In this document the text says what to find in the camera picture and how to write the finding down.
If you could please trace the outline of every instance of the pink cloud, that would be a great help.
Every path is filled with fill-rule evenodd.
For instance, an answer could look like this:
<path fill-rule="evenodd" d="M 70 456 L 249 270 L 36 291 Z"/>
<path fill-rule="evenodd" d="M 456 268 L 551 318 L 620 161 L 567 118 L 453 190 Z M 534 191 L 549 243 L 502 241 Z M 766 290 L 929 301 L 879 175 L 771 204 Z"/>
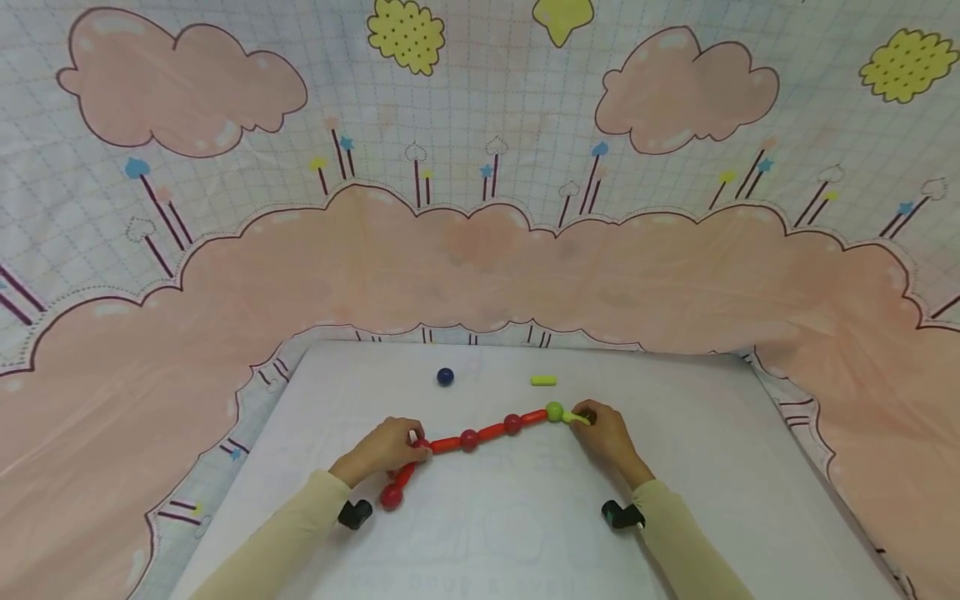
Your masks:
<path fill-rule="evenodd" d="M 244 131 L 278 132 L 306 104 L 306 85 L 273 52 L 247 54 L 233 36 L 206 24 L 174 38 L 121 9 L 92 9 L 70 30 L 73 65 L 57 74 L 77 96 L 90 130 L 108 144 L 155 139 L 179 155 L 218 156 Z"/>
<path fill-rule="evenodd" d="M 607 90 L 596 124 L 608 134 L 628 133 L 634 149 L 665 155 L 691 139 L 727 139 L 758 121 L 780 90 L 777 72 L 751 68 L 750 52 L 725 41 L 701 52 L 687 27 L 670 27 L 640 43 L 620 70 L 603 78 Z"/>
<path fill-rule="evenodd" d="M 700 223 L 585 220 L 557 236 L 504 204 L 417 216 L 353 185 L 326 209 L 282 215 L 207 242 L 182 290 L 68 311 L 34 371 L 0 378 L 7 595 L 126 597 L 132 552 L 151 550 L 144 514 L 233 426 L 225 406 L 248 365 L 298 331 L 483 333 L 532 318 L 660 352 L 756 344 L 764 367 L 819 399 L 831 481 L 874 542 L 924 598 L 960 595 L 960 333 L 921 324 L 909 274 L 883 247 L 787 236 L 759 206 Z"/>

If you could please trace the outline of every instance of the sleeve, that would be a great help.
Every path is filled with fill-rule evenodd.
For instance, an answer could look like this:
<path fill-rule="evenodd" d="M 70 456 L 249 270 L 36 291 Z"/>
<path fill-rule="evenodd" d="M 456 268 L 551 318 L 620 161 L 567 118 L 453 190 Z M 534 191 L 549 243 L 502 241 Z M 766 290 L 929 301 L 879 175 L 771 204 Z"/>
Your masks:
<path fill-rule="evenodd" d="M 654 479 L 634 491 L 643 513 L 643 539 L 677 600 L 753 600 L 740 578 L 717 552 L 678 494 Z"/>
<path fill-rule="evenodd" d="M 309 561 L 337 522 L 350 488 L 324 470 L 253 532 L 190 596 L 191 600 L 268 600 Z"/>

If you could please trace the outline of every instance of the white table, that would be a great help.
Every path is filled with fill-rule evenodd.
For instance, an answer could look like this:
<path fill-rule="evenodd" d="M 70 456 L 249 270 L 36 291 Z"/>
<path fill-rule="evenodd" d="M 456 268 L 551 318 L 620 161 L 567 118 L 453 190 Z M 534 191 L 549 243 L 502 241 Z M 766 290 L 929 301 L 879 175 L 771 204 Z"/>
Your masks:
<path fill-rule="evenodd" d="M 440 367 L 456 380 L 436 384 Z M 534 374 L 559 385 L 534 388 Z M 749 368 L 674 357 L 331 342 L 310 349 L 174 594 L 186 598 L 314 468 L 388 415 L 431 439 L 585 397 L 615 404 L 757 599 L 900 595 L 854 534 Z M 543 423 L 420 468 L 394 513 L 334 534 L 283 598 L 668 598 L 633 531 L 600 517 L 624 491 L 566 426 Z M 359 487 L 374 502 L 386 479 Z"/>

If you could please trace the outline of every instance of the right hand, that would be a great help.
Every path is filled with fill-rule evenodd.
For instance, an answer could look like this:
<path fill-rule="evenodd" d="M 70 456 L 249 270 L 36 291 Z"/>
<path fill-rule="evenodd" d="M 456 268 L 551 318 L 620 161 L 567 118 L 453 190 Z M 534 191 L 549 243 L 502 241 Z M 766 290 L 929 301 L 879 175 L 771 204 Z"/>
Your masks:
<path fill-rule="evenodd" d="M 585 411 L 596 415 L 594 424 L 586 425 L 575 420 L 570 423 L 570 429 L 590 454 L 616 468 L 631 490 L 655 478 L 636 453 L 627 424 L 619 412 L 596 400 L 584 400 L 574 406 L 572 412 L 579 415 Z"/>

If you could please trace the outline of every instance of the maroon ball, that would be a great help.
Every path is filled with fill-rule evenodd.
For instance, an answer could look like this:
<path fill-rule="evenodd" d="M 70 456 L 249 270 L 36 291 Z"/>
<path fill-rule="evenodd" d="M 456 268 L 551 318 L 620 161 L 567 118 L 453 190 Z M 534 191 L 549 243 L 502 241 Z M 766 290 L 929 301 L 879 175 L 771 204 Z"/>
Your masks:
<path fill-rule="evenodd" d="M 503 426 L 506 428 L 508 436 L 515 436 L 520 432 L 520 429 L 523 429 L 523 421 L 520 420 L 520 415 L 507 415 L 503 420 Z"/>
<path fill-rule="evenodd" d="M 380 493 L 380 506 L 387 512 L 395 511 L 401 502 L 403 502 L 403 490 L 395 483 L 389 484 Z"/>
<path fill-rule="evenodd" d="M 472 452 L 478 445 L 480 445 L 480 436 L 476 431 L 467 429 L 460 434 L 460 449 L 464 452 Z"/>

